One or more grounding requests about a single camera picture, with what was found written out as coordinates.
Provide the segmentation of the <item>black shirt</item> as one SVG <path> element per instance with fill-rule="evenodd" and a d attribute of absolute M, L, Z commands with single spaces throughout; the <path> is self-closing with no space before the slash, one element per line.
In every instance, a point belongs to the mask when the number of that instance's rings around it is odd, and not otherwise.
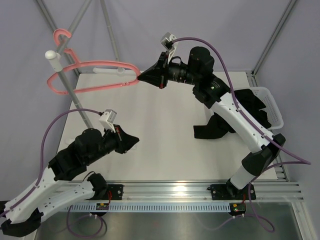
<path fill-rule="evenodd" d="M 272 125 L 268 121 L 267 113 L 264 111 L 266 105 L 254 95 L 249 88 L 234 91 L 239 103 L 266 129 Z M 194 125 L 194 138 L 202 140 L 220 139 L 227 133 L 236 131 L 217 113 L 213 113 L 206 125 Z"/>

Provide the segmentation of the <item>silver white garment rack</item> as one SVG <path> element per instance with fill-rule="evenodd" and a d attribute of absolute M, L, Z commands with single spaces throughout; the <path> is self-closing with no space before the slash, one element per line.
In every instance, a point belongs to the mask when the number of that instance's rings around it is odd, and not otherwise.
<path fill-rule="evenodd" d="M 83 4 L 81 5 L 78 13 L 74 17 L 74 19 L 68 29 L 56 28 L 56 29 L 54 29 L 54 31 L 52 33 L 54 43 L 56 44 L 56 49 L 55 50 L 48 50 L 48 51 L 54 51 L 54 52 L 57 52 L 60 54 L 59 62 L 63 68 L 75 63 L 69 54 L 64 53 L 64 50 L 66 48 L 69 48 L 68 44 L 69 44 L 71 38 L 73 37 L 77 27 L 79 26 L 83 16 L 85 15 L 88 8 L 90 7 L 91 3 L 92 2 L 90 0 L 86 0 L 83 2 Z M 115 61 L 121 62 L 121 61 L 119 61 L 118 48 L 117 48 L 117 44 L 115 42 L 115 37 L 114 37 L 113 29 L 111 26 L 111 21 L 110 21 L 109 15 L 108 15 L 106 3 L 104 0 L 101 0 L 99 2 L 99 4 L 100 4 L 100 8 L 102 10 L 104 20 L 106 23 L 107 31 L 109 34 L 113 53 L 115 56 Z M 113 77 L 118 76 L 120 78 L 123 78 L 124 76 L 134 76 L 135 79 L 138 78 L 138 77 L 136 77 L 135 73 L 132 70 L 129 70 L 127 68 L 112 67 L 112 66 L 93 66 L 93 68 L 98 69 L 98 70 L 102 70 L 102 71 L 106 70 L 106 73 L 111 74 Z M 75 68 L 73 70 L 75 70 L 78 73 L 78 75 L 80 75 L 81 74 L 80 69 L 81 68 Z M 58 77 L 55 80 L 53 80 L 52 85 L 55 89 L 57 89 L 59 91 L 67 91 L 68 92 L 67 95 L 69 95 L 71 97 L 71 101 L 73 102 L 74 106 L 76 107 L 76 109 L 74 111 L 78 112 L 80 114 L 80 117 L 81 117 L 82 121 L 84 122 L 85 126 L 88 128 L 91 128 L 91 127 L 93 127 L 93 125 L 92 125 L 89 117 L 86 115 L 86 112 L 89 112 L 90 110 L 89 109 L 85 110 L 82 107 L 80 100 L 77 97 L 77 93 L 75 93 L 76 89 L 72 88 L 65 73 L 66 72 L 59 71 Z"/>

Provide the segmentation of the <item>pink plastic hanger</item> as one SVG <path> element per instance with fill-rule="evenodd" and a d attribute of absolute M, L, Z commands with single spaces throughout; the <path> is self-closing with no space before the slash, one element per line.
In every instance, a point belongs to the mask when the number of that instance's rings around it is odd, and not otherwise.
<path fill-rule="evenodd" d="M 56 94 L 58 95 L 67 95 L 67 91 L 59 91 L 56 88 L 53 87 L 53 81 L 58 77 L 58 72 L 69 72 L 71 70 L 77 69 L 77 68 L 84 68 L 84 67 L 96 67 L 96 66 L 104 66 L 104 67 L 117 67 L 117 68 L 123 68 L 123 69 L 129 69 L 135 73 L 135 76 L 138 77 L 141 72 L 140 70 L 133 64 L 120 62 L 120 61 L 110 61 L 110 60 L 90 60 L 90 61 L 80 61 L 77 54 L 72 48 L 65 48 L 64 53 L 70 55 L 72 59 L 74 60 L 73 64 L 70 64 L 66 67 L 62 67 L 60 64 L 60 58 L 61 55 L 55 51 L 47 51 L 45 53 L 45 57 L 49 60 L 49 63 L 53 67 L 55 73 L 51 75 L 47 80 L 47 86 Z M 109 90 L 109 89 L 115 89 L 115 88 L 121 88 L 126 86 L 134 86 L 139 83 L 139 80 L 135 78 L 134 80 L 128 81 L 128 82 L 120 82 L 120 83 L 112 83 L 107 85 L 100 85 L 100 86 L 93 86 L 93 87 L 87 87 L 87 88 L 80 88 L 76 89 L 74 92 L 76 94 L 80 93 L 88 93 L 88 92 L 95 92 L 100 90 Z"/>

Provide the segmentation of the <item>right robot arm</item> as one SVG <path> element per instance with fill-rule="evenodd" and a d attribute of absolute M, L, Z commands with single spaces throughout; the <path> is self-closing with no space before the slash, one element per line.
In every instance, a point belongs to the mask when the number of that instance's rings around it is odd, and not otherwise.
<path fill-rule="evenodd" d="M 169 81 L 192 85 L 195 98 L 218 114 L 246 143 L 250 153 L 241 161 L 236 173 L 222 186 L 222 192 L 239 198 L 249 183 L 259 177 L 278 157 L 286 139 L 273 135 L 237 100 L 230 84 L 213 74 L 214 58 L 205 47 L 190 50 L 188 63 L 174 63 L 162 52 L 158 61 L 141 73 L 139 81 L 164 89 Z"/>

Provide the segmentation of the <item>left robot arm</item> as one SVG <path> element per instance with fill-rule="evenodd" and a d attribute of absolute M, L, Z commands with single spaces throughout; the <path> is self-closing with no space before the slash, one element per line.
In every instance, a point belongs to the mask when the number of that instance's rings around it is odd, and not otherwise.
<path fill-rule="evenodd" d="M 139 138 L 129 135 L 119 126 L 101 133 L 88 128 L 48 163 L 34 191 L 16 207 L 21 196 L 1 206 L 6 217 L 0 229 L 12 237 L 25 237 L 37 230 L 41 223 L 60 210 L 83 200 L 100 200 L 109 192 L 109 186 L 100 173 L 91 174 L 74 188 L 53 195 L 59 187 L 87 171 L 87 167 L 111 152 L 125 154 Z"/>

